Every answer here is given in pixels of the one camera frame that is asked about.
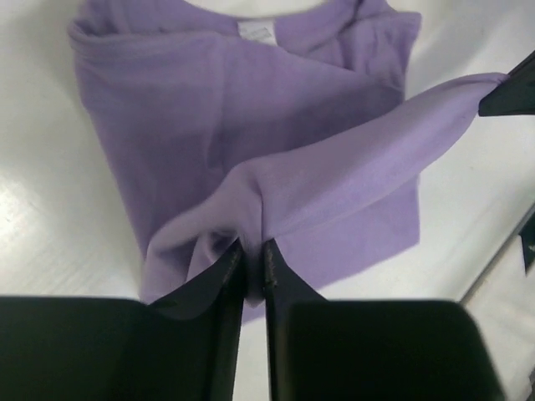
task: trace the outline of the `stretched fabric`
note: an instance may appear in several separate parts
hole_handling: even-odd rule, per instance
[[[313,287],[419,239],[418,174],[506,76],[404,102],[420,26],[382,0],[276,18],[276,46],[183,0],[89,0],[69,27],[80,95],[145,257],[146,302],[239,237],[251,304],[275,238]]]

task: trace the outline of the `white label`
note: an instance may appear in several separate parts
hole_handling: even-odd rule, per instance
[[[277,46],[275,22],[273,20],[243,21],[237,23],[240,36],[246,40]]]

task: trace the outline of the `purple shirt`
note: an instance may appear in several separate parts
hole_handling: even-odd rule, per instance
[[[277,46],[183,0],[88,0],[69,28],[91,114],[145,256],[152,302],[236,237],[256,263],[275,238],[313,287],[419,239],[418,174],[465,132],[506,76],[404,101],[420,26],[383,0],[276,18]]]

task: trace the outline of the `white table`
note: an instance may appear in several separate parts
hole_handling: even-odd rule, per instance
[[[2,294],[137,294],[134,237],[76,94],[64,27],[77,2],[0,2]],[[192,2],[256,17],[296,12],[319,0],[290,6],[283,0]],[[409,95],[463,74],[507,72],[535,49],[533,0],[391,4],[424,15]],[[478,119],[421,177],[421,244],[323,294],[459,299],[535,202],[534,155],[535,118]],[[483,317],[478,320],[485,325]],[[263,322],[242,331],[237,400],[268,399],[264,332]],[[489,343],[501,341],[483,332]],[[506,386],[516,391],[514,383]]]

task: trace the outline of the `purple fabric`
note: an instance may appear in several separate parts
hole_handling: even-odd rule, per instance
[[[382,0],[277,18],[278,46],[183,0],[89,0],[69,33],[85,107],[145,256],[151,302],[236,237],[275,238],[313,287],[419,239],[417,177],[505,75],[456,79],[404,103],[420,26]]]

